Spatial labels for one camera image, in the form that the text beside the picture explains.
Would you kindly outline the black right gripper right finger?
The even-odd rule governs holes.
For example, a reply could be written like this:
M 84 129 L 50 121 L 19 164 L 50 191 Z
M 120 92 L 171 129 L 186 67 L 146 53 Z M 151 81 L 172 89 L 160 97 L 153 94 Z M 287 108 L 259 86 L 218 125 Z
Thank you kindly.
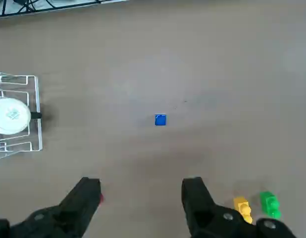
M 181 200 L 192 238 L 295 238 L 282 222 L 261 218 L 247 223 L 233 209 L 217 205 L 201 177 L 182 181 Z

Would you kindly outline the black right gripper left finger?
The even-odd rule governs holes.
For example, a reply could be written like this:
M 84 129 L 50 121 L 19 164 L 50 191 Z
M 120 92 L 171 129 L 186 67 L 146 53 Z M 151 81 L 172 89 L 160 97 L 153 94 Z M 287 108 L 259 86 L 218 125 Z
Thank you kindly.
M 0 219 L 0 238 L 81 238 L 101 198 L 101 181 L 83 177 L 59 204 L 39 209 L 15 225 Z

